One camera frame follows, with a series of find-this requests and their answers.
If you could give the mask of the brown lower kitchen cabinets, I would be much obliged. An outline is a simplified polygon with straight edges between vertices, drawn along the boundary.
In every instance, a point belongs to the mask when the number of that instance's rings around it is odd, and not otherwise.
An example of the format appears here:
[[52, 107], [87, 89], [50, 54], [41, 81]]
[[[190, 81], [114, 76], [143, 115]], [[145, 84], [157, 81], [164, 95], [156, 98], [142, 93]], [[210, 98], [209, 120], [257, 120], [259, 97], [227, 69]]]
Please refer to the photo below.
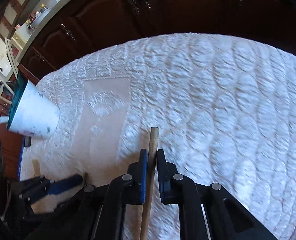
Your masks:
[[296, 0], [63, 0], [18, 63], [39, 83], [102, 49], [188, 33], [239, 37], [296, 56]]

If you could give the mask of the black smartphone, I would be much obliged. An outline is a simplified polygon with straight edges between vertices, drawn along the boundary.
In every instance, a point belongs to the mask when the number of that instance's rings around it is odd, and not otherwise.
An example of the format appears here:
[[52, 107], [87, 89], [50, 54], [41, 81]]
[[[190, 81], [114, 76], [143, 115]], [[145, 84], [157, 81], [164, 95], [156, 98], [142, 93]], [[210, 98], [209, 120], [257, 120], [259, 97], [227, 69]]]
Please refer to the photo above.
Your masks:
[[32, 138], [28, 136], [24, 136], [24, 147], [30, 147], [32, 142]]

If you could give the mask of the floral white utensil holder cup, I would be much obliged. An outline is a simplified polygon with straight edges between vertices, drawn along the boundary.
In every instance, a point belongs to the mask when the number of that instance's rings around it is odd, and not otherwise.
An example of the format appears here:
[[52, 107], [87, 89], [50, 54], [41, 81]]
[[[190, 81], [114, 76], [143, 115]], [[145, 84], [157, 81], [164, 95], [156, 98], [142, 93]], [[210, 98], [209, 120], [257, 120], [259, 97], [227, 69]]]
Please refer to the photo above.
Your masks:
[[59, 107], [19, 73], [9, 110], [7, 130], [28, 137], [49, 139], [60, 118]]

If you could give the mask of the white quilted tablecloth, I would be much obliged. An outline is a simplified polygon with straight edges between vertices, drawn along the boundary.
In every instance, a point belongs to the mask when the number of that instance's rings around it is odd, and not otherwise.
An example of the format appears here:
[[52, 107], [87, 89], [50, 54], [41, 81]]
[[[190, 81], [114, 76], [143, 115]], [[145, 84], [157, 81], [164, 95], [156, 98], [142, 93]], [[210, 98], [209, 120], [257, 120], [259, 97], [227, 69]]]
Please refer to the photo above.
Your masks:
[[60, 108], [20, 179], [124, 174], [159, 128], [166, 160], [218, 182], [277, 239], [296, 239], [296, 56], [239, 37], [172, 34], [102, 49], [43, 77]]

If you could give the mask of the cream microwave oven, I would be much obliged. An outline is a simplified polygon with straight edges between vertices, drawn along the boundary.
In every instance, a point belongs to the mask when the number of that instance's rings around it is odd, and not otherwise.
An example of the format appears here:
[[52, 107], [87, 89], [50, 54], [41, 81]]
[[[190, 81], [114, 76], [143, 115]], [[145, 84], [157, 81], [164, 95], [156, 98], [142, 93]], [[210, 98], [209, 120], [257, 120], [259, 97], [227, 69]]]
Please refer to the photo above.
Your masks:
[[14, 59], [17, 60], [29, 38], [30, 32], [28, 31], [28, 29], [18, 29], [14, 32], [10, 40], [10, 47], [12, 49]]

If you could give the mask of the white bowl on counter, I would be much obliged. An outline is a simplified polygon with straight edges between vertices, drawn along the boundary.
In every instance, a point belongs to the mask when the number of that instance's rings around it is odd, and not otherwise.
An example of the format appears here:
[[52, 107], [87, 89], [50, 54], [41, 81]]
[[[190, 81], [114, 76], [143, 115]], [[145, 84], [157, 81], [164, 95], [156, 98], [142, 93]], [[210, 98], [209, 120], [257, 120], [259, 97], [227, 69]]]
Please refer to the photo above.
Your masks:
[[36, 28], [43, 21], [43, 19], [48, 15], [48, 13], [51, 10], [52, 10], [52, 8], [48, 8], [44, 12], [39, 14], [39, 16], [32, 22], [31, 27]]

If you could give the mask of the upper wall cabinets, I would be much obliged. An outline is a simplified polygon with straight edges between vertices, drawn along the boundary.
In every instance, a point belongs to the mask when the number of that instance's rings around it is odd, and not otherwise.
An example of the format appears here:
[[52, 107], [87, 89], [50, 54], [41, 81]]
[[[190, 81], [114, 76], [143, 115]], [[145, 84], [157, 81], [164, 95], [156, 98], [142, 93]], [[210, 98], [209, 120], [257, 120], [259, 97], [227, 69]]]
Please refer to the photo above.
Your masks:
[[29, 0], [9, 0], [0, 12], [0, 38], [10, 38]]

